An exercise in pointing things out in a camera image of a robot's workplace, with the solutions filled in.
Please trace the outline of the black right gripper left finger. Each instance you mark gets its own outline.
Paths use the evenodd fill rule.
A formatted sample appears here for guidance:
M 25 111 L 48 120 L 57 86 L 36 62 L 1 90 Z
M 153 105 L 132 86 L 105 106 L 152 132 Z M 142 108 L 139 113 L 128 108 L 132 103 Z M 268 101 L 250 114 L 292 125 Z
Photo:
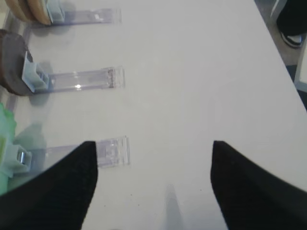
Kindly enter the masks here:
M 1 195 L 2 230 L 80 230 L 98 180 L 96 143 L 85 141 L 55 165 Z

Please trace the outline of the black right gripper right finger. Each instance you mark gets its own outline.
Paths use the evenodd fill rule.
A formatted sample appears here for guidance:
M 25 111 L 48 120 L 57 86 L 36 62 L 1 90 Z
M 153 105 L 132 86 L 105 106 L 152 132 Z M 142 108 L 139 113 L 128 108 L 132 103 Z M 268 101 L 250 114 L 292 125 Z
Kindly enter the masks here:
M 230 230 L 305 230 L 307 194 L 214 141 L 211 185 Z

